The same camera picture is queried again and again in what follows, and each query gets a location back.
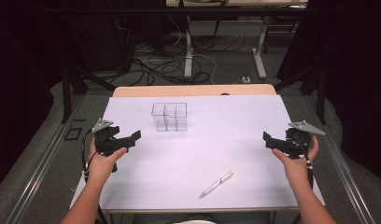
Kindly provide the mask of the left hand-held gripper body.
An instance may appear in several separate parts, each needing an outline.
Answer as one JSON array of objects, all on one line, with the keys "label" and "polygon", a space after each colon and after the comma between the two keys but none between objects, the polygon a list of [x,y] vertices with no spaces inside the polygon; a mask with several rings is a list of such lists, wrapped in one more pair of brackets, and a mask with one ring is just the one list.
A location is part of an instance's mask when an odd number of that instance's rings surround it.
[{"label": "left hand-held gripper body", "polygon": [[112,124],[112,121],[98,119],[92,128],[96,150],[104,156],[110,156],[121,148],[127,148],[125,146],[126,138],[115,138],[115,135],[120,132],[120,127],[112,127]]}]

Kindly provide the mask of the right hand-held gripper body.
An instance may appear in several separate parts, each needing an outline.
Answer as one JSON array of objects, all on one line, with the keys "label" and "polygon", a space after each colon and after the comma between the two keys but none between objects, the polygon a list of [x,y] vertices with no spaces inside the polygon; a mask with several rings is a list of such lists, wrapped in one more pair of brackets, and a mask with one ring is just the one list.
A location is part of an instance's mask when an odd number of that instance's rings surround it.
[{"label": "right hand-held gripper body", "polygon": [[285,154],[291,159],[299,159],[306,155],[306,150],[311,143],[313,134],[324,135],[325,133],[317,127],[309,124],[305,120],[292,122],[290,128],[286,130],[286,146],[288,149]]}]

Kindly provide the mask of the clear plastic organizer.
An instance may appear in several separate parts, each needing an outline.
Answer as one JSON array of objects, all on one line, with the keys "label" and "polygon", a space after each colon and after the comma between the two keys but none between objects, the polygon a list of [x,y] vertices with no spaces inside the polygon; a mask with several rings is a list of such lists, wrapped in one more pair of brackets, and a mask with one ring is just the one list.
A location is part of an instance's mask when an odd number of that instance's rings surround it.
[{"label": "clear plastic organizer", "polygon": [[155,103],[151,116],[157,132],[183,132],[188,130],[186,103]]}]

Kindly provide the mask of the silver pen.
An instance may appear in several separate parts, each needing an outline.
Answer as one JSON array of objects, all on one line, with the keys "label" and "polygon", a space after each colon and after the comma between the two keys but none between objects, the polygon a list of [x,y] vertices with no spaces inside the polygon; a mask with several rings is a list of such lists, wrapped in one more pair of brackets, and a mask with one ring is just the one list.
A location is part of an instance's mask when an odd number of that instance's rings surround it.
[{"label": "silver pen", "polygon": [[234,171],[230,171],[228,174],[222,176],[220,179],[218,179],[216,182],[214,182],[211,186],[209,186],[207,189],[205,189],[200,195],[199,199],[203,199],[205,196],[207,196],[210,192],[212,192],[214,189],[216,189],[218,186],[226,182],[228,179],[230,179],[233,176]]}]

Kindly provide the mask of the person's right hand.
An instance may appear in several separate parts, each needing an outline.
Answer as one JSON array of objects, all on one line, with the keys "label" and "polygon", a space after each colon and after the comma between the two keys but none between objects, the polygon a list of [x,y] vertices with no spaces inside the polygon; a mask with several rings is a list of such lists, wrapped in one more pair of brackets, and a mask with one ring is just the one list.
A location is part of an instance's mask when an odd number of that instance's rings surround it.
[{"label": "person's right hand", "polygon": [[305,190],[310,187],[307,164],[312,164],[318,154],[318,139],[315,135],[311,138],[312,144],[308,149],[306,157],[292,160],[278,149],[273,149],[272,153],[283,163],[286,177],[293,190]]}]

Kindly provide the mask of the person's left hand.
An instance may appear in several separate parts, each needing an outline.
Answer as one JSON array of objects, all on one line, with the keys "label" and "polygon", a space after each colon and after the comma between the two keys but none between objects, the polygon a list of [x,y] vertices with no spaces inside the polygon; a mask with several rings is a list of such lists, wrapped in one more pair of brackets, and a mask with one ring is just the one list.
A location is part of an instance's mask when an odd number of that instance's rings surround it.
[{"label": "person's left hand", "polygon": [[89,175],[87,185],[102,188],[110,177],[116,161],[118,161],[127,152],[127,148],[122,147],[110,156],[106,157],[104,155],[100,155],[96,151],[95,139],[93,138],[89,153]]}]

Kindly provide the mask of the black metal stand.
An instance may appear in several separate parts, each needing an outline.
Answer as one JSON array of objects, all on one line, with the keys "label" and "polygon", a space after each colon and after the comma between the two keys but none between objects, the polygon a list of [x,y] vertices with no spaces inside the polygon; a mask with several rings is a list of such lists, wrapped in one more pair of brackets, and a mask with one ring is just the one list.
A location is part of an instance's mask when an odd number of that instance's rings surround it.
[{"label": "black metal stand", "polygon": [[62,87],[63,87],[63,119],[62,123],[66,123],[72,114],[72,104],[71,104],[71,88],[77,94],[86,94],[88,87],[83,80],[87,78],[92,82],[106,88],[109,91],[113,91],[116,87],[86,69],[80,67],[75,63],[65,63],[62,67]]},{"label": "black metal stand", "polygon": [[326,66],[306,67],[302,72],[290,77],[285,81],[280,81],[278,84],[274,85],[274,89],[276,91],[279,91],[302,78],[306,78],[306,81],[302,86],[303,94],[311,94],[312,88],[317,90],[317,117],[319,118],[319,121],[322,124],[326,124],[324,112],[327,78]]}]

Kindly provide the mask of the white desk leg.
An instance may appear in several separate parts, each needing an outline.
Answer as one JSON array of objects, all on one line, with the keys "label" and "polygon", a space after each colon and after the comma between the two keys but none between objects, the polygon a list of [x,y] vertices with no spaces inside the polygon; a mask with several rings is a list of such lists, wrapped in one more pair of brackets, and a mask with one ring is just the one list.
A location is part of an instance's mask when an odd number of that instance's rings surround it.
[{"label": "white desk leg", "polygon": [[185,66],[184,66],[184,77],[189,78],[192,74],[192,57],[193,57],[193,48],[191,46],[191,33],[190,33],[190,17],[187,17],[186,21],[186,56],[185,56]]},{"label": "white desk leg", "polygon": [[266,79],[267,78],[261,54],[262,54],[262,50],[263,50],[264,40],[265,40],[265,37],[267,34],[268,21],[269,21],[268,17],[264,17],[261,20],[261,30],[260,30],[258,45],[255,49],[252,50],[254,62],[255,62],[257,72],[258,72],[260,79]]}]

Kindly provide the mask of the light desk top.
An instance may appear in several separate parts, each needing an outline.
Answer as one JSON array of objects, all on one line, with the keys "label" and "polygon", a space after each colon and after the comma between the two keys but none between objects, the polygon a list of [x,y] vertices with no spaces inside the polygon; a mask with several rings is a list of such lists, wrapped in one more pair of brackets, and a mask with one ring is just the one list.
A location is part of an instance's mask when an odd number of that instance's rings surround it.
[{"label": "light desk top", "polygon": [[212,7],[222,1],[227,7],[262,7],[262,6],[297,6],[307,5],[309,0],[165,0],[167,7],[179,7],[183,2],[185,7]]}]

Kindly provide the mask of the metal floor rail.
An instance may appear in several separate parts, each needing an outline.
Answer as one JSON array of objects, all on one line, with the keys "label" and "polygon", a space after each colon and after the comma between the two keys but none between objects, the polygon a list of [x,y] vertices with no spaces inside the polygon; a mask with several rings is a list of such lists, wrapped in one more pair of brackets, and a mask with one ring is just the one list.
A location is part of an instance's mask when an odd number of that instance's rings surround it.
[{"label": "metal floor rail", "polygon": [[84,101],[83,96],[74,98],[67,122],[62,122],[63,103],[54,102],[10,173],[16,191],[5,224],[59,224],[67,213],[80,177],[80,156],[64,136]]},{"label": "metal floor rail", "polygon": [[335,167],[336,173],[338,174],[345,189],[347,198],[351,202],[352,207],[357,214],[360,224],[375,224],[374,218],[360,194],[360,189],[352,177],[352,173],[346,163],[345,158],[343,157],[341,149],[334,142],[328,127],[320,121],[317,112],[317,103],[310,95],[305,95],[303,99],[308,108],[308,111],[312,114],[313,123],[317,128],[326,133],[323,136],[323,139],[328,145],[330,158],[332,160],[333,166]]}]

